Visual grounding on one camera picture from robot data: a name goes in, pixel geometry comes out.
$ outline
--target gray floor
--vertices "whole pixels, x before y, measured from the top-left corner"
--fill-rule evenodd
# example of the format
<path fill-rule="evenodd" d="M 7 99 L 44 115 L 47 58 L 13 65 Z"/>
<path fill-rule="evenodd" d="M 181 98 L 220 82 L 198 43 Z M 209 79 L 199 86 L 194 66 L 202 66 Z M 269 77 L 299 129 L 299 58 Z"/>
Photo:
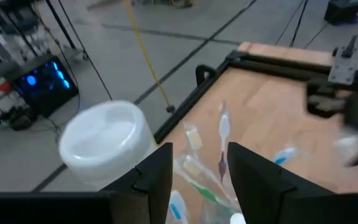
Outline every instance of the gray floor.
<path fill-rule="evenodd" d="M 62 10 L 56 1 L 57 12 Z M 131 22 L 122 1 L 87 10 L 97 1 L 63 1 L 75 24 L 89 56 L 99 70 L 114 99 L 136 101 L 153 131 L 168 118 L 161 92 L 157 89 L 139 102 L 139 96 L 153 84 L 153 78 L 130 27 Z M 258 0 L 246 12 L 214 38 L 215 32 L 248 5 L 249 0 L 197 0 L 194 7 L 175 9 L 164 5 L 133 6 L 142 39 L 170 101 L 178 106 L 195 87 L 195 67 L 200 63 L 217 66 L 242 41 L 274 44 L 300 0 Z M 328 0 L 313 0 L 306 8 L 295 47 L 304 47 L 325 25 L 323 20 Z M 64 35 L 45 5 L 40 7 L 43 18 L 55 36 L 67 44 Z M 300 11 L 289 25 L 279 45 L 288 45 Z M 73 31 L 68 29 L 75 39 Z M 310 44 L 309 49 L 332 51 L 358 34 L 358 24 L 327 28 Z M 89 62 L 80 59 L 71 63 L 81 93 L 81 109 L 108 100 Z M 77 107 L 72 99 L 52 115 L 56 123 L 70 118 Z M 33 129 L 45 129 L 47 121 Z M 0 131 L 0 191 L 31 191 L 62 164 L 52 131 Z M 82 184 L 69 170 L 46 185 L 44 191 L 95 190 Z"/>

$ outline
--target metal stand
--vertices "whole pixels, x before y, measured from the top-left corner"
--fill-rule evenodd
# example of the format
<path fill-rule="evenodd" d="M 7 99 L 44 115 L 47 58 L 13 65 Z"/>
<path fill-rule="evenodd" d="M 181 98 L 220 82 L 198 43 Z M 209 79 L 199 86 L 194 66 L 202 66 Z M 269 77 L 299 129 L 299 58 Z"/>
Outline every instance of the metal stand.
<path fill-rule="evenodd" d="M 34 48 L 31 46 L 30 42 L 27 40 L 27 38 L 25 37 L 25 35 L 19 30 L 19 28 L 17 27 L 16 23 L 13 21 L 11 15 L 9 15 L 9 12 L 6 12 L 4 10 L 2 10 L 6 17 L 9 19 L 9 22 L 11 22 L 11 24 L 13 25 L 13 27 L 15 28 L 16 32 L 18 34 L 20 34 L 20 36 L 22 37 L 23 41 L 25 42 L 25 44 L 30 48 L 31 52 L 34 54 L 34 56 L 38 56 L 37 52 L 34 50 Z"/>
<path fill-rule="evenodd" d="M 47 3 L 50 11 L 52 12 L 53 17 L 55 18 L 56 22 L 58 23 L 60 29 L 63 31 L 68 43 L 70 44 L 70 46 L 73 49 L 76 49 L 71 37 L 68 35 L 67 30 L 66 30 L 65 26 L 63 25 L 62 21 L 60 20 L 58 14 L 56 13 L 55 8 L 53 7 L 52 3 L 50 3 L 50 0 L 45 0 L 45 2 Z"/>

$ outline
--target power cord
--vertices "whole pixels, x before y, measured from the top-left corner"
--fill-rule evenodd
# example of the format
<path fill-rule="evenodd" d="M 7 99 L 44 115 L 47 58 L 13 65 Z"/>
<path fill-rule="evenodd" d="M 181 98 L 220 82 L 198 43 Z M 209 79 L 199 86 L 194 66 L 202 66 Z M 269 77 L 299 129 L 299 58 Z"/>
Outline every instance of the power cord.
<path fill-rule="evenodd" d="M 295 39 L 296 39 L 296 35 L 298 35 L 299 27 L 301 26 L 303 13 L 305 12 L 305 9 L 306 9 L 306 6 L 308 5 L 308 2 L 309 2 L 309 0 L 305 0 L 305 3 L 303 5 L 303 9 L 302 9 L 302 13 L 301 13 L 301 15 L 299 17 L 298 24 L 296 25 L 296 28 L 295 28 L 295 31 L 294 31 L 294 34 L 293 34 L 293 37 L 292 37 L 292 40 L 291 40 L 291 43 L 290 43 L 289 47 L 293 47 L 293 44 L 294 44 Z"/>
<path fill-rule="evenodd" d="M 329 22 L 330 22 L 330 21 L 333 21 L 333 20 L 338 16 L 338 14 L 340 13 L 340 11 L 341 11 L 341 10 L 338 10 L 338 11 L 336 11 L 336 12 L 333 14 L 333 16 L 330 18 L 330 20 L 327 21 L 324 26 L 322 26 L 322 28 L 310 39 L 310 41 L 303 47 L 303 49 L 306 49 L 306 48 L 309 47 L 309 45 L 315 40 L 315 38 L 316 38 L 317 36 L 319 36 L 320 33 L 321 33 L 323 30 L 325 30 L 325 28 L 327 28 L 327 26 L 329 25 Z"/>
<path fill-rule="evenodd" d="M 45 118 L 47 121 L 51 122 L 53 125 L 53 128 L 56 130 L 55 133 L 60 135 L 60 127 L 59 125 L 57 125 L 52 119 L 50 118 Z"/>
<path fill-rule="evenodd" d="M 299 3 L 299 6 L 298 6 L 297 9 L 295 10 L 295 12 L 293 12 L 293 14 L 292 14 L 290 20 L 289 20 L 289 21 L 287 22 L 287 24 L 285 25 L 283 31 L 282 31 L 281 34 L 280 34 L 280 37 L 277 39 L 277 41 L 276 41 L 276 43 L 275 43 L 274 45 L 277 45 L 278 42 L 280 41 L 280 39 L 283 37 L 285 31 L 287 30 L 288 26 L 290 25 L 290 23 L 291 23 L 291 21 L 292 21 L 292 19 L 293 19 L 293 17 L 294 17 L 295 14 L 298 12 L 298 10 L 301 8 L 302 3 L 303 3 L 304 1 L 305 1 L 305 0 L 302 0 L 302 1 Z"/>

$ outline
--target black metal frame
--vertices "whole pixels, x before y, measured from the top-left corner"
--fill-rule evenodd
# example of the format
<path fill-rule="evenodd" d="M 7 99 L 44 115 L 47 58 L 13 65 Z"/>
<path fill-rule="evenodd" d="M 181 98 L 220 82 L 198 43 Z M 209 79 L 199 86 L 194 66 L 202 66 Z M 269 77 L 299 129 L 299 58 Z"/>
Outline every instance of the black metal frame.
<path fill-rule="evenodd" d="M 197 87 L 189 94 L 177 110 L 155 132 L 154 138 L 160 144 L 175 126 L 185 117 L 187 112 L 201 99 L 228 68 L 240 68 L 266 75 L 289 78 L 299 82 L 321 80 L 327 82 L 331 66 L 304 63 L 294 60 L 252 55 L 232 51 L 217 69 L 207 65 L 196 68 Z"/>
<path fill-rule="evenodd" d="M 30 6 L 30 11 L 31 13 L 35 14 L 36 17 L 38 17 L 38 15 L 36 15 L 36 13 L 31 9 L 31 4 L 33 2 L 36 2 L 38 0 L 35 1 L 24 1 L 22 3 L 19 3 L 12 7 L 11 5 L 8 6 L 4 6 L 4 5 L 0 5 L 0 9 L 5 13 L 6 17 L 9 19 L 9 22 L 14 26 L 16 32 L 18 32 L 20 34 L 20 36 L 22 37 L 23 41 L 25 42 L 25 44 L 28 46 L 28 48 L 30 48 L 31 52 L 33 53 L 34 57 L 38 56 L 37 52 L 34 50 L 34 48 L 31 46 L 31 44 L 29 43 L 29 41 L 27 40 L 27 38 L 25 37 L 25 35 L 19 30 L 19 28 L 17 27 L 16 23 L 14 22 L 14 20 L 12 19 L 11 15 L 9 14 L 10 11 L 12 10 L 18 10 L 21 7 L 25 7 L 25 6 Z M 59 15 L 56 13 L 55 8 L 53 7 L 52 3 L 50 2 L 50 0 L 45 0 L 45 2 L 47 3 L 50 11 L 53 14 L 53 17 L 55 18 L 56 22 L 59 25 L 59 28 L 63 31 L 64 36 L 66 37 L 68 43 L 70 44 L 70 47 L 74 50 L 77 50 L 77 48 L 75 47 L 73 40 L 71 39 L 70 35 L 68 34 L 65 26 L 63 25 L 62 21 L 59 18 Z"/>

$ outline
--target wooden board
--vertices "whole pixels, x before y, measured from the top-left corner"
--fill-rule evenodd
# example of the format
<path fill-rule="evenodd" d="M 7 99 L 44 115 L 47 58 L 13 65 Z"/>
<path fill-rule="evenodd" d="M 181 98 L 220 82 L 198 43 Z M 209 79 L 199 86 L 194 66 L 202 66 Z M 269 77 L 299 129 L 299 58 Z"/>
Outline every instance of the wooden board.
<path fill-rule="evenodd" d="M 243 43 L 239 50 L 322 65 L 332 63 L 331 54 L 324 52 L 250 43 Z M 287 169 L 338 193 L 358 192 L 358 167 L 344 168 L 333 149 L 341 118 L 320 119 L 306 114 L 304 92 L 304 84 L 300 82 L 230 68 L 182 121 L 197 125 L 203 140 L 200 158 L 216 175 L 221 145 L 219 105 L 226 100 L 232 115 L 230 141 L 270 160 L 277 151 L 294 144 L 302 149 L 304 156 L 286 166 Z M 174 157 L 189 148 L 181 124 L 165 142 L 173 142 Z M 201 195 L 175 174 L 172 189 L 185 199 L 190 223 L 198 223 Z"/>

